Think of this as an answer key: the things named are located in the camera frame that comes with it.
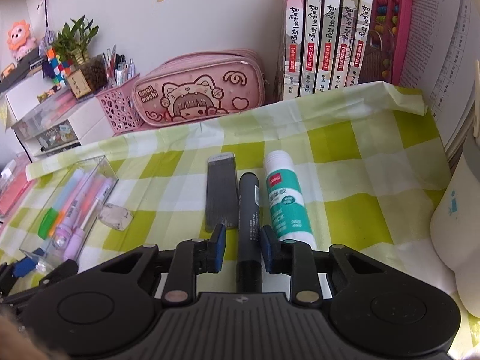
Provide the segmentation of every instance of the checkered tablecloth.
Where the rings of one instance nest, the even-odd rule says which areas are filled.
[[[174,249],[186,239],[208,238],[207,159],[220,152],[235,154],[238,177],[258,176],[262,224],[270,223],[263,159],[282,149],[295,163],[319,248],[346,244],[449,293],[462,312],[451,349],[459,357],[478,343],[480,323],[462,307],[453,273],[429,238],[450,172],[425,112],[418,92],[377,82],[77,147],[29,166],[28,176],[39,180],[0,236],[0,261],[22,257],[21,241],[37,232],[32,224],[76,161],[106,155],[119,177],[109,202],[133,213],[123,232],[94,225],[80,259],[84,270],[144,243]],[[201,275],[199,291],[235,289],[236,240],[229,230],[222,272]],[[274,276],[266,282],[275,288]]]

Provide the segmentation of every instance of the abacus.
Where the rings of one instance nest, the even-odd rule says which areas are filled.
[[[373,0],[373,30],[382,50],[379,80],[398,85],[409,40],[412,0]]]

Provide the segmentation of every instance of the pink plastic basket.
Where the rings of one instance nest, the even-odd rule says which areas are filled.
[[[131,90],[140,77],[137,74],[120,87],[107,89],[97,94],[103,111],[116,133],[135,131],[143,125],[143,119],[135,109]]]

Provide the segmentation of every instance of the red logo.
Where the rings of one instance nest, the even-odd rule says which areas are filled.
[[[332,51],[332,43],[325,43],[325,52],[323,53],[323,66],[322,69],[327,71],[330,67],[330,53]]]
[[[362,51],[363,51],[363,41],[359,40],[357,45],[357,51],[355,52],[355,61],[353,62],[353,66],[358,68],[360,66],[360,60],[362,59]]]
[[[278,183],[281,183],[281,182],[282,182],[282,175],[280,173],[275,173],[274,175],[271,175],[270,178],[268,179],[270,188],[272,188],[274,185],[277,185]]]
[[[289,65],[289,72],[295,73],[297,69],[295,68],[295,63],[297,62],[297,45],[291,44],[290,45],[290,65]]]
[[[314,69],[314,50],[315,43],[308,42],[308,51],[307,51],[307,70],[312,71]]]
[[[345,66],[345,57],[347,55],[347,45],[343,43],[340,46],[340,58],[338,60],[338,71],[343,71]]]

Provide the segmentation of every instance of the plush toy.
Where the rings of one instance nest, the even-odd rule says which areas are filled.
[[[30,35],[30,25],[22,20],[14,23],[12,29],[8,31],[7,44],[15,61],[19,62],[36,48],[37,40]]]

